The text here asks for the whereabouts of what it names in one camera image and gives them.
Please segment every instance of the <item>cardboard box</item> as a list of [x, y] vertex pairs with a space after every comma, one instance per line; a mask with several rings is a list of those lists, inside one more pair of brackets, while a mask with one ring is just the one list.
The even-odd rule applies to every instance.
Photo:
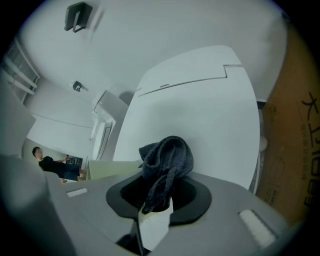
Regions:
[[262, 115], [268, 147], [256, 195], [294, 224], [305, 218], [320, 187], [320, 77], [292, 25], [283, 66]]

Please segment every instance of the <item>person's arm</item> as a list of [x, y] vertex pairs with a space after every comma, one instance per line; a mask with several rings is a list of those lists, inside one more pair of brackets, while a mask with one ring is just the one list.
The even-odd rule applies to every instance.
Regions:
[[67, 156], [65, 159], [57, 160], [56, 162], [62, 163], [64, 161], [69, 161], [69, 160], [70, 160], [70, 158]]

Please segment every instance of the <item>person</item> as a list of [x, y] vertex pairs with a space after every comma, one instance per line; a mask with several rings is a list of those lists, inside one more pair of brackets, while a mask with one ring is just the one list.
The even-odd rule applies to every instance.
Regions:
[[52, 172], [59, 176], [61, 183], [66, 183], [68, 180], [73, 181], [85, 181], [86, 171], [80, 169], [76, 164], [66, 164], [64, 161], [68, 161], [69, 157], [62, 160], [54, 161], [50, 156], [43, 156], [43, 152], [40, 147], [36, 146], [32, 150], [33, 156], [39, 162], [39, 166], [46, 172]]

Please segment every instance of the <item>black hair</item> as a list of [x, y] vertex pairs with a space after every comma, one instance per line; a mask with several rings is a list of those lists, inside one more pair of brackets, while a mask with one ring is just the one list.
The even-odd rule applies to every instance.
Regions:
[[37, 149], [40, 149], [40, 147], [35, 146], [35, 147], [32, 149], [32, 155], [33, 155], [34, 157], [36, 157], [36, 156], [35, 156], [35, 153], [36, 153], [36, 150], [37, 150]]

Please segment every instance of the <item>dark towel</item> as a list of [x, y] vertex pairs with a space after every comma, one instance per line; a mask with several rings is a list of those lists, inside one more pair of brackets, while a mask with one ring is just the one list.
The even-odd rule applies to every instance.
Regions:
[[169, 136], [139, 148], [139, 153], [143, 160], [142, 176], [149, 189], [142, 213], [162, 212], [170, 206], [174, 179], [194, 167], [191, 150], [182, 138]]

